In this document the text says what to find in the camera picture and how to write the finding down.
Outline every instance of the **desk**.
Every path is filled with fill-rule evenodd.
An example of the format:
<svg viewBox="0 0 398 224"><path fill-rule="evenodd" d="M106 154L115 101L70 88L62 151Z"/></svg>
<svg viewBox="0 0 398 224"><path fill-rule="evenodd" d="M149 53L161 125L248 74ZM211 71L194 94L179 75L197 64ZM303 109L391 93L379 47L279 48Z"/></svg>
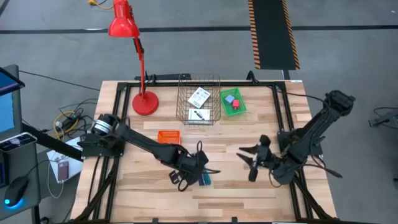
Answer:
<svg viewBox="0 0 398 224"><path fill-rule="evenodd" d="M115 81L103 82L96 117L112 113L117 84ZM286 81L285 84L288 92L305 93L301 82ZM152 218L159 218L160 222L230 222L231 217L237 217L240 222L295 219L289 186L273 188L266 169L259 170L257 182L248 182L249 167L235 155L238 147L257 144L262 134L270 137L272 152L279 153L279 128L269 88L239 87L248 110L233 117L227 117L222 111L221 120L214 126L184 126L176 119L177 87L148 87L148 90L159 97L159 108L150 116L139 116L129 103L127 115L132 128L152 139L157 139L160 129L179 129L181 143L190 152L195 152L197 142L202 140L203 150L210 160L206 167L219 169L221 173L210 176L211 186L195 184L185 192L178 192L177 186L170 183L170 168L161 165L152 154L127 144L119 165L111 222L151 222ZM137 92L138 88L131 90L130 101ZM282 96L279 101L284 111ZM289 95L289 102L295 127L302 127L311 119L307 99ZM122 105L123 101L119 105L119 115ZM285 114L282 116L287 126ZM96 158L89 158L83 163L71 218L77 217L87 205L95 162ZM93 194L98 186L100 169L99 165ZM335 216L325 172L306 167L305 175L309 191L327 213ZM107 198L105 193L100 218L104 216ZM300 205L300 208L304 216L304 206Z"/></svg>

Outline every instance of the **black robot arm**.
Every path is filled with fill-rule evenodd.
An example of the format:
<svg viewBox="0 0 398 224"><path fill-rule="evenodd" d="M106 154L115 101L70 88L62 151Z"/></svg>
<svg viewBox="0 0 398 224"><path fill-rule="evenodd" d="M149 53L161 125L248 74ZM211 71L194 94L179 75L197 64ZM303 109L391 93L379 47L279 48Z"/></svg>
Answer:
<svg viewBox="0 0 398 224"><path fill-rule="evenodd" d="M143 134L130 129L126 124L120 124L114 132L114 137L123 139L141 149L150 152L163 165L178 170L172 172L170 179L174 184L179 183L177 177L180 176L187 185L197 182L209 161L206 154L201 150L195 155L190 154L187 149L179 144L161 144Z"/></svg>
<svg viewBox="0 0 398 224"><path fill-rule="evenodd" d="M173 184L186 182L184 191L189 185L196 183L208 162L206 154L200 150L196 154L190 154L187 149L179 144L161 144L124 124L117 116L102 114L97 119L90 133L86 134L83 141L78 144L85 147L102 147L118 151L121 146L129 142L141 149L150 152L163 165L177 171L170 173Z"/></svg>
<svg viewBox="0 0 398 224"><path fill-rule="evenodd" d="M322 154L320 142L325 138L322 134L341 116L348 115L354 105L355 98L334 90L326 94L322 110L317 113L303 128L298 128L285 135L279 136L281 157L271 153L271 141L265 135L260 138L260 145L254 147L241 147L242 151L257 154L253 160L238 153L249 166L249 181L256 181L257 168L262 166L271 170L275 180L280 184L290 183L295 175L307 161L309 155Z"/></svg>

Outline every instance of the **orange box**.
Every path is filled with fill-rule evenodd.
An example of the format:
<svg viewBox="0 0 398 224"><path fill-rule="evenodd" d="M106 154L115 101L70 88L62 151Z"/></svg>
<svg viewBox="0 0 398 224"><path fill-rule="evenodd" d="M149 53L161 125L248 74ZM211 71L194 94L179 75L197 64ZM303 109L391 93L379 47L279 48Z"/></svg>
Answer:
<svg viewBox="0 0 398 224"><path fill-rule="evenodd" d="M180 144L180 131L176 130L163 130L157 133L157 142Z"/></svg>

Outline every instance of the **metal wire basket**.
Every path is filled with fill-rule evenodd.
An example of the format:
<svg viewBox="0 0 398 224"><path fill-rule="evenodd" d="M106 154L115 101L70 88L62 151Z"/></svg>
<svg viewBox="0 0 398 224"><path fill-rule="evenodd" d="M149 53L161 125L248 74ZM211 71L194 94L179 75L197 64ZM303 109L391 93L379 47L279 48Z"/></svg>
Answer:
<svg viewBox="0 0 398 224"><path fill-rule="evenodd" d="M178 96L176 117L183 124L214 125L221 119L221 100L220 100L220 76L214 73L191 73L191 80L186 80L180 74L178 79ZM203 88L210 93L205 103L197 108L188 99L199 88ZM190 109L208 109L210 118L206 121L193 121L189 118Z"/></svg>

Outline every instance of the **gray floor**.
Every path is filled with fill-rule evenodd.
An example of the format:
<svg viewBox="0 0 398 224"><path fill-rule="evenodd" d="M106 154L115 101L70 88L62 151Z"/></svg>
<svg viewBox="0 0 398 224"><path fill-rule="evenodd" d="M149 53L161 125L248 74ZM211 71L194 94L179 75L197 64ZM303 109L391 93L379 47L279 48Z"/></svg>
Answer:
<svg viewBox="0 0 398 224"><path fill-rule="evenodd" d="M140 27L247 26L243 0L130 1ZM394 0L287 0L293 26L398 24ZM86 1L10 1L0 18L4 29L107 28L111 11ZM368 119L378 106L398 106L398 30L295 31L301 70L292 79L304 81L310 95L339 89L356 97L353 112L327 132L323 142L329 168L344 178L329 178L338 216L343 220L397 223L398 176L396 130L371 129ZM149 73L216 72L223 78L244 78L254 70L248 32L145 33ZM0 66L16 63L21 70L99 88L103 80L128 80L139 64L129 39L106 34L0 35ZM255 70L258 79L281 79L280 71ZM98 97L98 92L20 74L22 116L38 128L51 126L58 107ZM312 113L321 104L310 100ZM93 114L94 106L85 113ZM42 216L63 220L78 180L58 200L40 204ZM24 212L0 223L28 223Z"/></svg>

